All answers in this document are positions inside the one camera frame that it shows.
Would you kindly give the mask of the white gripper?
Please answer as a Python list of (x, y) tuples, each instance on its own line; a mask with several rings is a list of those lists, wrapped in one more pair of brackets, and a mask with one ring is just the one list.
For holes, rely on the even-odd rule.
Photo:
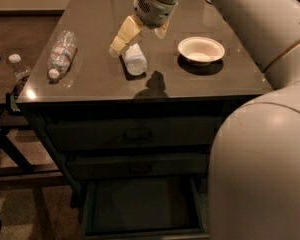
[(128, 16), (122, 23), (110, 44), (110, 55), (119, 57), (137, 43), (142, 37), (143, 24), (149, 29), (155, 29), (156, 36), (164, 39), (177, 4), (178, 0), (134, 0), (136, 15)]

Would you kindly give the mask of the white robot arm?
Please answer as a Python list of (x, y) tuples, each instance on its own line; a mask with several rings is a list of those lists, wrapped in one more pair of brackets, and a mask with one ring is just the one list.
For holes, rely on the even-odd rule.
[(210, 240), (300, 240), (300, 3), (210, 1), (273, 88), (214, 139)]

